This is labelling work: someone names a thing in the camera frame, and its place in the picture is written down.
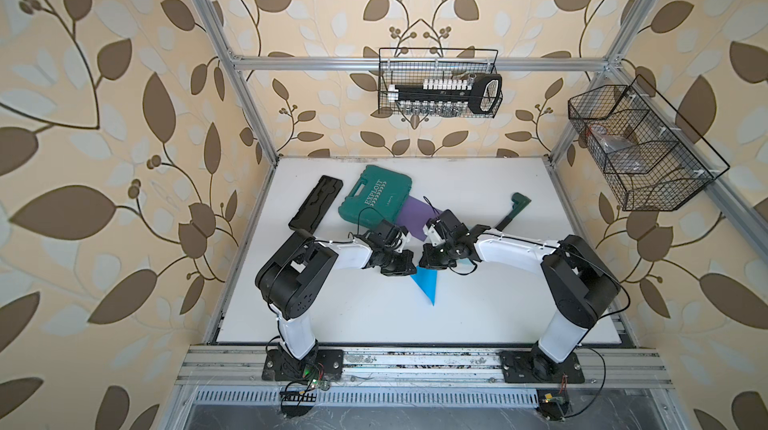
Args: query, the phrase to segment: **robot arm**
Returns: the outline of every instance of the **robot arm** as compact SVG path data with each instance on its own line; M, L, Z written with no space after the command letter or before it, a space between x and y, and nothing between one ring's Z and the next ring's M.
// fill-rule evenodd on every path
M296 360L316 346L307 310L334 269L379 266L383 275L412 275L413 252L404 250L410 235L383 220L351 242L321 242L295 231L256 275L256 287L277 317L281 345Z

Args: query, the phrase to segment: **mounting plate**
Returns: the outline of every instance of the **mounting plate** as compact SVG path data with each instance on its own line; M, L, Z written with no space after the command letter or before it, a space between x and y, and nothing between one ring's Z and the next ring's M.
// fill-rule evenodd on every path
M261 372L261 379L265 382L290 382L296 380L295 375L283 373L283 350L274 349L266 353L264 361L264 370ZM315 365L322 365L323 380L338 382L341 379L341 372L344 368L344 351L342 350L318 350Z
M568 377L568 383L584 383L584 373L575 353L563 361L556 372L549 378L534 372L533 354L530 351L499 352L502 361L502 372L506 383L552 383L560 385L563 375Z

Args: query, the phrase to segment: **metal floor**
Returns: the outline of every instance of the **metal floor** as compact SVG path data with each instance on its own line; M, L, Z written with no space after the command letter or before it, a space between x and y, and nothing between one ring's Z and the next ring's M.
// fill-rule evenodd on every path
M569 390L575 411L589 403L594 390ZM664 430L647 390L604 389L580 416L547 422L528 408L318 407L292 419L277 406L195 405L187 430Z

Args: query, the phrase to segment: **purple paper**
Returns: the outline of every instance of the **purple paper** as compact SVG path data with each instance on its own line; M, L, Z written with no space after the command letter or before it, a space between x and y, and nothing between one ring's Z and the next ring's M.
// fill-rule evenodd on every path
M424 225L430 218L435 218L437 214L431 206L427 205L420 199L415 199L409 196L406 202L400 209L400 214L397 216L397 224L405 226L411 235L420 239L422 242L427 240L427 235L424 234Z

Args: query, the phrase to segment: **hanging wire basket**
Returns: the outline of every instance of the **hanging wire basket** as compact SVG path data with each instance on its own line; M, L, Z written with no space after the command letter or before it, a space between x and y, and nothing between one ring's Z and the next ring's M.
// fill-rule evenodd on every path
M653 86L604 85L568 100L568 119L605 176L621 208L670 212L686 204L730 165L676 108L679 127L648 104ZM697 154L705 150L710 161Z

